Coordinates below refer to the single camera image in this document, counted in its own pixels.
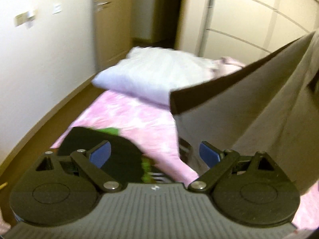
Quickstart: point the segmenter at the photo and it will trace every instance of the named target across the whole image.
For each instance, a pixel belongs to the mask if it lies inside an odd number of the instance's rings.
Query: light switch
[[[53,13],[52,14],[56,14],[62,11],[62,6],[61,4],[57,3],[53,5]]]

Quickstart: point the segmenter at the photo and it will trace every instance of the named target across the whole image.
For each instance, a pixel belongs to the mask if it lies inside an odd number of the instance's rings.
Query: pink bedsheet
[[[179,158],[175,122],[168,108],[150,105],[140,99],[106,91],[87,108],[54,143],[58,148],[71,128],[116,127],[120,135],[135,143],[156,167],[186,186],[197,173]]]

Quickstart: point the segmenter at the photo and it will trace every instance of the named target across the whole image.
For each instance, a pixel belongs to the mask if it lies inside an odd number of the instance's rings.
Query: white pillow
[[[213,60],[183,51],[135,47],[127,58],[99,73],[93,85],[169,105],[171,90],[206,82],[217,67]]]

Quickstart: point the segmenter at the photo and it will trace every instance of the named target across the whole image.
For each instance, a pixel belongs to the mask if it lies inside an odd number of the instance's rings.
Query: wooden floor
[[[79,114],[103,91],[91,84],[87,86],[45,123],[10,163],[0,177],[0,185],[8,182],[8,186],[0,190],[0,208],[6,222],[12,226],[16,224],[9,206],[9,195],[12,187],[38,156],[47,151]]]

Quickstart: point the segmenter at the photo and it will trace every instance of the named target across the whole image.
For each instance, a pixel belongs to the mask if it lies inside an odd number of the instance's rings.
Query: gray ribbed plate
[[[20,222],[5,239],[144,239],[217,238],[281,239],[293,232],[292,224],[252,228],[220,214],[208,196],[175,184],[129,184],[105,194],[86,217],[60,227],[35,227]]]

